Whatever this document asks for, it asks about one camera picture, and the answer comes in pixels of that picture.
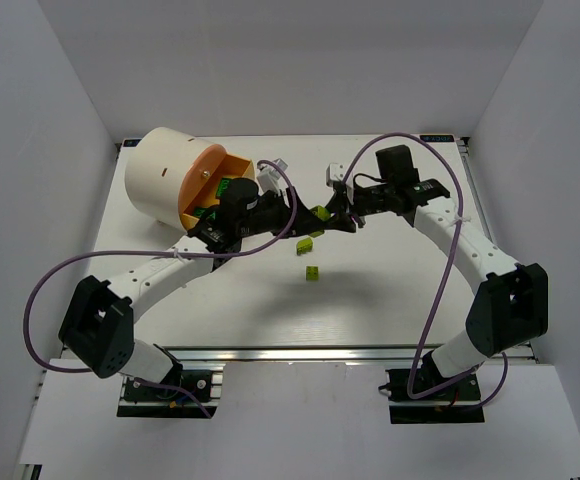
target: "white tabletop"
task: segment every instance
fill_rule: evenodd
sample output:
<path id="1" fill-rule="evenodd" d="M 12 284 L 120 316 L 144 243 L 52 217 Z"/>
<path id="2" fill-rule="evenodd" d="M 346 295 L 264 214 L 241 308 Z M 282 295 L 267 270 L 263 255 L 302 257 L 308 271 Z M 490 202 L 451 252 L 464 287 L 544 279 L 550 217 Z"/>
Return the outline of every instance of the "white tabletop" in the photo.
<path id="1" fill-rule="evenodd" d="M 308 206 L 324 205 L 330 162 L 349 163 L 373 136 L 217 137 L 236 155 L 283 158 L 287 173 Z M 391 139 L 376 149 L 410 146 L 421 179 L 436 178 L 456 198 L 449 175 L 423 147 Z M 432 144 L 455 170 L 465 196 L 465 215 L 481 228 L 474 198 L 455 143 Z M 374 152 L 355 172 L 377 174 Z M 132 147 L 121 149 L 96 250 L 167 249 L 181 232 L 137 211 L 124 186 Z M 416 344 L 436 291 L 445 255 L 408 223 L 385 213 L 367 218 L 357 234 L 328 232 L 314 240 L 314 251 L 298 257 L 298 239 L 280 241 L 252 257 L 233 259 L 199 278 L 147 312 L 135 335 L 164 346 L 297 346 Z M 250 249 L 270 235 L 244 241 Z M 101 258 L 89 273 L 105 279 L 140 263 L 136 258 Z M 306 282 L 305 267 L 319 267 L 319 281 Z M 429 344 L 443 343 L 465 322 L 473 295 L 454 270 Z"/>
<path id="2" fill-rule="evenodd" d="M 377 391 L 384 368 L 230 363 L 212 420 L 117 418 L 118 375 L 48 372 L 20 462 L 43 465 L 40 480 L 580 476 L 580 436 L 554 367 L 510 367 L 485 423 L 463 425 L 391 425 Z M 500 376 L 500 365 L 479 369 L 482 392 Z"/>

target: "white enclosure wall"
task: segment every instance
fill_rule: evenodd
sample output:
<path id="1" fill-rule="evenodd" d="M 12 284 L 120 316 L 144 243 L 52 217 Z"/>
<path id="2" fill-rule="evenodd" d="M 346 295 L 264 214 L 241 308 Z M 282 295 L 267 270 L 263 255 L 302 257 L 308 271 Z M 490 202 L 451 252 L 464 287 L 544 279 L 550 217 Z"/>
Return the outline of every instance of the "white enclosure wall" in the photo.
<path id="1" fill-rule="evenodd" d="M 535 345 L 580 429 L 580 2 L 544 4 L 472 145 L 497 239 L 548 271 L 551 323 Z"/>
<path id="2" fill-rule="evenodd" d="M 21 335 L 26 297 L 49 267 L 89 248 L 114 157 L 37 2 L 0 0 L 0 480 L 12 474 L 41 378 Z M 46 357 L 57 353 L 76 273 L 52 282 L 34 312 Z"/>
<path id="3" fill-rule="evenodd" d="M 115 141 L 470 135 L 541 0 L 40 0 Z"/>

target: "purple cable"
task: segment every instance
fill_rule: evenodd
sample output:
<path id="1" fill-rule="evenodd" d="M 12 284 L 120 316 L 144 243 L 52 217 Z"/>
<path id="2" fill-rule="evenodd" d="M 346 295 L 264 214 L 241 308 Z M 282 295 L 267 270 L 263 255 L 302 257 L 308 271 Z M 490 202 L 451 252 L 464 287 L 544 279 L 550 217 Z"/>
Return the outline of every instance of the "purple cable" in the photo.
<path id="1" fill-rule="evenodd" d="M 492 393 L 488 396 L 488 398 L 486 398 L 485 400 L 481 400 L 476 405 L 470 405 L 469 407 L 465 407 L 463 409 L 464 412 L 470 412 L 472 410 L 476 410 L 477 408 L 481 408 L 481 407 L 487 405 L 488 403 L 490 403 L 492 401 L 492 399 L 494 397 L 497 396 L 497 394 L 503 388 L 503 384 L 506 382 L 506 378 L 508 377 L 509 362 L 508 362 L 508 356 L 506 355 L 506 352 L 501 352 L 501 356 L 503 357 L 503 373 L 501 374 L 501 380 L 499 380 L 499 384 L 497 385 L 497 388 L 495 388 L 492 391 Z"/>
<path id="2" fill-rule="evenodd" d="M 421 337 L 419 338 L 419 343 L 417 344 L 414 358 L 412 360 L 412 366 L 410 367 L 410 374 L 408 375 L 408 388 L 407 388 L 408 396 L 410 398 L 412 398 L 413 400 L 419 400 L 421 398 L 427 397 L 428 395 L 432 395 L 433 393 L 436 393 L 440 390 L 443 390 L 444 388 L 449 387 L 450 385 L 453 385 L 454 383 L 467 377 L 468 375 L 470 375 L 474 371 L 474 369 L 467 370 L 463 373 L 460 373 L 459 375 L 456 375 L 456 376 L 448 379 L 447 381 L 445 381 L 439 385 L 434 386 L 433 388 L 430 388 L 430 389 L 425 390 L 423 392 L 418 392 L 418 393 L 414 392 L 414 381 L 415 381 L 416 374 L 417 374 L 417 368 L 419 366 L 419 360 L 421 359 L 421 353 L 423 352 L 423 349 L 425 348 L 426 340 L 428 339 L 428 334 L 430 333 L 430 328 L 432 327 L 432 322 L 434 321 L 434 317 L 437 314 L 437 310 L 439 309 L 439 304 L 441 303 L 441 297 L 443 296 L 443 292 L 446 288 L 446 284 L 448 283 L 448 278 L 450 277 L 450 272 L 452 271 L 452 264 L 454 263 L 454 257 L 457 253 L 457 244 L 459 243 L 459 236 L 461 235 L 461 224 L 462 224 L 461 218 L 463 217 L 463 190 L 461 189 L 461 185 L 459 184 L 459 179 L 457 178 L 454 171 L 452 170 L 452 167 L 448 164 L 448 162 L 445 160 L 445 158 L 443 158 L 441 156 L 441 154 L 439 152 L 437 152 L 434 148 L 432 148 L 430 145 L 428 145 L 426 142 L 419 139 L 418 137 L 411 135 L 409 133 L 401 133 L 401 132 L 386 133 L 386 134 L 380 135 L 377 138 L 374 138 L 374 139 L 370 140 L 368 143 L 366 143 L 363 146 L 363 148 L 361 148 L 361 150 L 359 150 L 359 153 L 357 153 L 357 155 L 352 160 L 350 167 L 348 167 L 348 170 L 343 177 L 343 182 L 345 183 L 348 180 L 348 177 L 350 177 L 350 175 L 352 174 L 352 170 L 354 169 L 355 165 L 357 164 L 357 162 L 359 162 L 359 159 L 368 150 L 368 148 L 370 148 L 375 143 L 380 142 L 381 140 L 384 140 L 386 138 L 393 138 L 393 137 L 408 138 L 408 139 L 412 140 L 413 142 L 418 143 L 422 147 L 426 148 L 430 153 L 432 153 L 437 158 L 437 160 L 439 160 L 443 164 L 445 169 L 448 171 L 448 174 L 450 175 L 450 178 L 452 179 L 452 183 L 454 183 L 454 186 L 457 190 L 457 198 L 458 198 L 457 216 L 459 217 L 459 220 L 457 221 L 457 224 L 456 224 L 457 226 L 454 230 L 454 235 L 452 236 L 452 242 L 450 243 L 450 250 L 448 251 L 448 261 L 446 262 L 446 266 L 443 269 L 443 275 L 441 276 L 441 282 L 439 282 L 439 287 L 437 288 L 437 293 L 434 296 L 434 301 L 432 302 L 432 307 L 430 307 L 430 312 L 428 313 L 428 318 L 427 318 L 426 323 L 423 327 L 423 331 L 421 332 Z"/>
<path id="3" fill-rule="evenodd" d="M 281 170 L 281 168 L 279 168 L 279 166 L 277 164 L 275 164 L 269 160 L 260 160 L 257 165 L 262 165 L 262 164 L 271 166 L 279 173 L 279 175 L 281 175 L 283 180 L 286 182 L 286 185 L 288 186 L 288 189 L 290 191 L 290 198 L 292 199 L 292 205 L 291 205 L 292 212 L 290 214 L 290 219 L 288 220 L 288 223 L 286 224 L 286 226 L 283 227 L 283 230 L 281 230 L 274 238 L 272 238 L 272 240 L 270 240 L 269 242 L 266 242 L 263 245 L 260 245 L 256 248 L 253 248 L 252 250 L 248 250 L 246 252 L 233 252 L 233 253 L 202 253 L 202 252 L 199 252 L 199 253 L 186 252 L 186 253 L 184 253 L 184 252 L 178 252 L 178 253 L 173 253 L 171 251 L 164 252 L 161 250 L 103 250 L 100 252 L 82 253 L 80 255 L 75 255 L 72 258 L 68 258 L 67 260 L 64 260 L 63 262 L 54 266 L 43 277 L 41 277 L 41 279 L 37 282 L 37 284 L 32 289 L 32 292 L 30 293 L 30 296 L 28 297 L 28 301 L 26 302 L 26 307 L 25 307 L 24 312 L 23 312 L 23 341 L 26 344 L 26 349 L 28 350 L 28 353 L 30 354 L 32 359 L 35 362 L 37 362 L 40 366 L 45 368 L 46 370 L 50 370 L 53 372 L 85 373 L 85 372 L 91 371 L 89 368 L 57 367 L 55 365 L 50 364 L 49 362 L 46 362 L 45 360 L 43 360 L 39 356 L 37 351 L 34 349 L 34 346 L 32 345 L 32 340 L 30 338 L 30 314 L 32 312 L 32 305 L 34 304 L 34 301 L 39 293 L 39 290 L 41 290 L 41 287 L 43 287 L 43 285 L 50 279 L 50 277 L 52 277 L 55 273 L 57 273 L 59 270 L 65 268 L 65 267 L 67 267 L 68 265 L 79 262 L 81 260 L 85 260 L 87 258 L 118 256 L 118 255 L 155 257 L 155 258 L 171 258 L 171 257 L 175 257 L 175 258 L 236 258 L 236 257 L 247 257 L 248 255 L 254 255 L 255 253 L 259 253 L 262 250 L 265 250 L 266 248 L 270 247 L 272 244 L 276 243 L 277 241 L 281 240 L 285 236 L 285 234 L 288 233 L 288 231 L 292 227 L 292 224 L 294 223 L 294 219 L 297 216 L 297 204 L 298 204 L 297 193 L 295 192 L 294 186 L 292 185 L 292 182 L 290 181 L 288 176 L 285 174 L 285 172 L 283 170 Z M 173 387 L 168 386 L 168 385 L 160 385 L 160 384 L 155 384 L 155 385 L 157 385 L 158 388 L 165 388 L 165 389 L 171 389 L 171 390 L 177 390 L 179 388 L 179 387 L 173 388 Z M 188 392 L 185 392 L 185 391 L 183 393 L 189 395 L 189 397 L 195 403 L 199 404 L 199 401 L 196 400 L 191 394 L 189 394 Z"/>

